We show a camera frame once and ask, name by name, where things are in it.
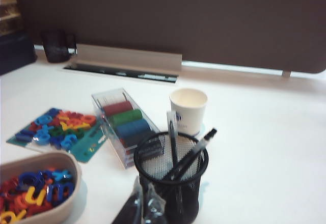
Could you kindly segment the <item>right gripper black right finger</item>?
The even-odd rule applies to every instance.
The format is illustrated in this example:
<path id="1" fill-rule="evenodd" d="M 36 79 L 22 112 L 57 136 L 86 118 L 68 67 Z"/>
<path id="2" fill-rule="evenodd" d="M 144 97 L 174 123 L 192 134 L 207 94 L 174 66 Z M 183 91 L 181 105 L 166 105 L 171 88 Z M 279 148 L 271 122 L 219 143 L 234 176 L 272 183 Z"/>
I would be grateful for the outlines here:
<path id="1" fill-rule="evenodd" d="M 165 216 L 166 201 L 148 186 L 143 207 L 143 223 L 168 223 Z"/>

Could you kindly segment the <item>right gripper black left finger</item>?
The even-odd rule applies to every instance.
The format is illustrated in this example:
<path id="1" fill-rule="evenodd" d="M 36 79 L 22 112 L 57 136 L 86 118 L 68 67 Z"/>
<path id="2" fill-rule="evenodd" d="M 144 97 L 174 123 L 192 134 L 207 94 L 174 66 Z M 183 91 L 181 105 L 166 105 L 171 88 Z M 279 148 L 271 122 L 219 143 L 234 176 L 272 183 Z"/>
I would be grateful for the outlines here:
<path id="1" fill-rule="evenodd" d="M 136 177 L 127 201 L 112 223 L 142 223 L 142 186 Z"/>

